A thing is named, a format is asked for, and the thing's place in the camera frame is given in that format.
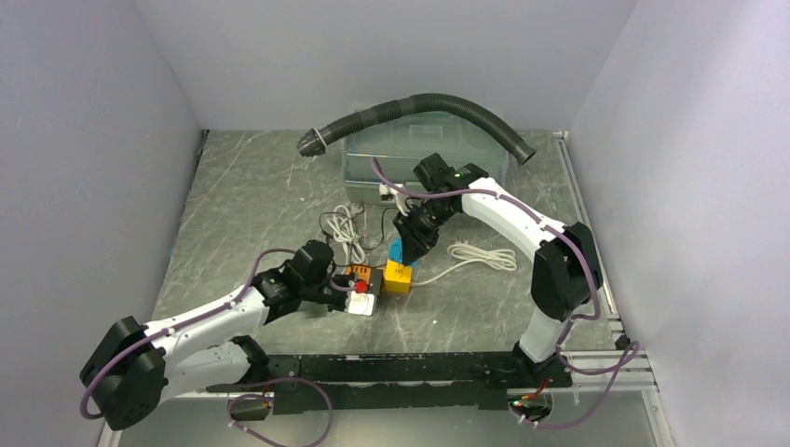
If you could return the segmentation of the yellow cube socket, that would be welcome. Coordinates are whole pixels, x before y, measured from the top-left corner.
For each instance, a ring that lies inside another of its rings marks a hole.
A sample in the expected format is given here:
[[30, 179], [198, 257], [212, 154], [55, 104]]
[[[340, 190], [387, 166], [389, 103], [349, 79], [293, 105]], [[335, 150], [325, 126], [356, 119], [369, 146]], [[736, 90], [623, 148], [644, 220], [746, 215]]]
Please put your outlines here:
[[407, 294], [412, 288], [413, 268], [387, 260], [383, 276], [383, 292]]

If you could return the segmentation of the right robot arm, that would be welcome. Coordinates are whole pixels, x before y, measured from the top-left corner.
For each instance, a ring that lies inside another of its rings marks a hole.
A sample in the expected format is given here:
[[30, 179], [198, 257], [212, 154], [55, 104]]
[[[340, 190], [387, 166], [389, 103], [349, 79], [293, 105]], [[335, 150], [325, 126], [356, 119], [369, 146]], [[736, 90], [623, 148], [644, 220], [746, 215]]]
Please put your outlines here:
[[465, 214], [486, 224], [531, 262], [530, 296], [535, 311], [515, 348], [521, 355], [513, 373], [524, 386], [536, 386], [550, 371], [549, 360], [580, 319], [601, 316], [603, 284], [591, 229], [564, 224], [539, 213], [507, 192], [485, 170], [467, 164], [449, 166], [438, 154], [414, 169], [422, 192], [388, 180], [378, 161], [371, 163], [381, 196], [393, 196], [400, 209], [394, 225], [402, 240], [402, 262], [413, 264], [438, 241], [451, 217]]

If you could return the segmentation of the orange power strip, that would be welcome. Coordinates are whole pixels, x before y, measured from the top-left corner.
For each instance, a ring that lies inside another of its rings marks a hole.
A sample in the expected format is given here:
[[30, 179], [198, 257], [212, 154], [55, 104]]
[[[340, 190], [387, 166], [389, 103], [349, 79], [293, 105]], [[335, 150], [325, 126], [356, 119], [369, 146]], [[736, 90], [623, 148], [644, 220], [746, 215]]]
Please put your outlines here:
[[357, 280], [369, 282], [374, 270], [375, 269], [370, 265], [352, 264], [346, 267], [344, 274], [354, 275]]

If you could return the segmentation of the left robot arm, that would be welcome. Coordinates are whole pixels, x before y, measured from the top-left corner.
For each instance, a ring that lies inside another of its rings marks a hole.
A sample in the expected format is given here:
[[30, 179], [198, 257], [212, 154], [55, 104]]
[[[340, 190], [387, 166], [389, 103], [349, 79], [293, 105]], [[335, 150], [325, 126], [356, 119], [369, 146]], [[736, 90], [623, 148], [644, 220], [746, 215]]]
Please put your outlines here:
[[241, 285], [207, 304], [173, 317], [113, 323], [79, 373], [85, 388], [80, 415], [123, 430], [199, 388], [229, 384], [254, 391], [266, 382], [269, 359], [252, 332], [304, 302], [346, 311], [352, 294], [370, 289], [357, 274], [337, 272], [325, 242], [284, 249], [286, 260], [263, 270], [269, 253], [257, 255]]

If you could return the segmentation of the light blue adapter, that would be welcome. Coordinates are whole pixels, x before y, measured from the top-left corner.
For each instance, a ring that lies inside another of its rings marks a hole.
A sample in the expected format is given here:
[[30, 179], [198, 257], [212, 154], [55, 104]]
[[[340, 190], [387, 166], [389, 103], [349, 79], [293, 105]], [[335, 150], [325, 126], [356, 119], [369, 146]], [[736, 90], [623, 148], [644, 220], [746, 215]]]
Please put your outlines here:
[[404, 265], [402, 258], [403, 258], [402, 240], [400, 238], [395, 238], [389, 246], [388, 260], [397, 264]]

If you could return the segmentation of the black power adapter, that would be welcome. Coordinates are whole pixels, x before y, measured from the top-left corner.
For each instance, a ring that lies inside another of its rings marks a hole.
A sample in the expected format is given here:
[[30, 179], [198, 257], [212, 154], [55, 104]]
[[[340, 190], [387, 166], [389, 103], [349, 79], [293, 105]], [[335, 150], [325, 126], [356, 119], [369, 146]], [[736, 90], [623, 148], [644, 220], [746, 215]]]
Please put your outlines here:
[[383, 290], [384, 271], [380, 268], [372, 269], [370, 271], [368, 284], [368, 292], [373, 295], [380, 295]]

